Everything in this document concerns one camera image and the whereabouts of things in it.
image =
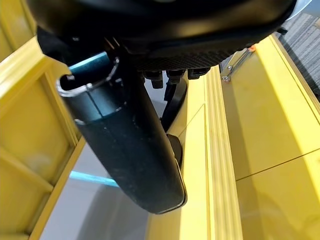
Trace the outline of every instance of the yellow wooden frame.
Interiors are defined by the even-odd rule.
[[[33,215],[28,217],[24,216],[21,218],[21,221],[24,221],[24,225],[27,226],[26,229],[24,229],[23,232],[15,232],[12,230],[6,230],[3,228],[3,226],[1,226],[0,239],[37,240],[40,238],[47,220],[49,219],[59,195],[69,177],[69,174],[83,149],[85,140],[80,138],[79,131],[75,127],[72,118],[70,117],[55,89],[56,75],[63,73],[67,74],[68,72],[69,70],[65,65],[42,54],[35,37],[0,63],[0,123],[2,123],[2,119],[6,118],[8,114],[12,115],[11,112],[15,111],[16,107],[23,103],[26,97],[37,97],[29,95],[32,93],[31,90],[35,89],[37,85],[37,89],[39,89],[39,91],[36,91],[35,93],[40,93],[40,91],[43,91],[43,93],[41,93],[42,98],[43,96],[46,96],[47,100],[46,103],[42,104],[47,104],[46,108],[52,109],[52,113],[55,113],[55,121],[59,123],[59,128],[62,129],[62,132],[65,136],[65,141],[69,145],[69,150],[66,152],[68,159],[62,159],[60,163],[57,163],[62,165],[58,165],[55,175],[50,180],[47,180],[44,179],[39,172],[37,172],[37,169],[33,169],[30,167],[30,165],[26,165],[26,161],[28,160],[25,159],[24,161],[21,161],[21,159],[16,157],[14,153],[9,152],[0,144],[1,168],[5,167],[5,169],[10,169],[10,171],[13,173],[10,176],[15,176],[13,183],[11,183],[13,179],[2,179],[0,183],[1,196],[4,198],[6,197],[6,194],[8,193],[6,192],[6,189],[8,189],[7,186],[9,186],[9,189],[11,189],[11,193],[14,193],[15,184],[20,184],[23,186],[26,183],[28,184],[28,188],[32,188],[34,191],[37,191],[39,196],[43,194],[41,203],[39,204],[38,209],[35,209]],[[35,115],[30,116],[30,118],[37,118],[42,114],[44,113],[35,112]],[[6,124],[8,125],[1,125],[0,127],[3,129],[9,127],[12,129],[15,128],[14,125],[10,125],[15,124],[14,122],[11,123],[6,121]],[[30,125],[28,127],[30,127],[28,132],[31,134],[32,129],[37,128],[36,125]],[[52,127],[53,126],[48,125],[47,129],[49,130]],[[2,137],[3,136],[1,135],[0,143],[6,141],[5,139],[2,139]],[[29,199],[21,199],[20,203],[28,208],[28,201]],[[11,207],[14,208],[14,206],[0,207],[1,209]],[[11,217],[12,216],[10,215],[1,214],[2,219],[9,220]]]

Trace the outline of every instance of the yellow board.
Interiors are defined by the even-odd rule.
[[[36,34],[26,0],[0,0],[0,62]]]
[[[85,141],[32,38],[0,63],[0,239],[39,239]]]
[[[243,239],[320,239],[320,105],[307,83],[269,36],[222,88]]]
[[[320,148],[318,113],[271,37],[222,88],[237,180]]]
[[[320,150],[237,181],[245,240],[318,240]]]

